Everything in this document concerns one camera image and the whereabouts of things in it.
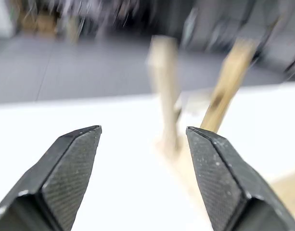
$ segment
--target blurry background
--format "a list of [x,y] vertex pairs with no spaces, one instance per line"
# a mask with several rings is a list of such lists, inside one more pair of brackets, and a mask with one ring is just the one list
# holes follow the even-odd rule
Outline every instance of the blurry background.
[[212,88],[236,38],[243,85],[295,81],[295,0],[0,0],[0,103],[151,93],[151,35],[180,45],[182,90]]

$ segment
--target white wall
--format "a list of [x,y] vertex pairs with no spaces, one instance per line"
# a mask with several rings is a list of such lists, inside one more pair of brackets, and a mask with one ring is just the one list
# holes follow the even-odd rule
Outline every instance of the white wall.
[[0,0],[0,38],[10,38],[15,33],[15,25],[9,12],[7,2]]

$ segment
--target gray floor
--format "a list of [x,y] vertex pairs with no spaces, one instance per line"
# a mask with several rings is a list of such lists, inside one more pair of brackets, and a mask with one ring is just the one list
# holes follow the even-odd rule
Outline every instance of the gray floor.
[[[0,103],[151,93],[149,40],[100,38],[72,45],[19,35],[0,40]],[[181,53],[182,90],[215,85],[224,55]],[[244,85],[277,84],[287,77],[253,66]]]

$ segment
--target white tabletop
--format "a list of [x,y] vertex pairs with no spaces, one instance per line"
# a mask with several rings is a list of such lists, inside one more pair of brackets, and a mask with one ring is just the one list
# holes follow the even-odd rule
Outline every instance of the white tabletop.
[[[155,96],[0,105],[0,201],[58,136],[101,125],[73,231],[210,230],[154,148],[161,119]],[[295,170],[295,83],[240,89],[219,134],[268,181]]]

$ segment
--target carbon fiber texture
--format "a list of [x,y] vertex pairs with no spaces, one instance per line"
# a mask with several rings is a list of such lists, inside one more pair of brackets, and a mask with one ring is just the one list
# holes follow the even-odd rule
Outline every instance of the carbon fiber texture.
[[69,146],[42,187],[42,196],[63,231],[70,231],[85,194],[100,135],[89,131]]
[[242,191],[211,142],[188,131],[196,180],[215,231],[224,231],[242,199]]

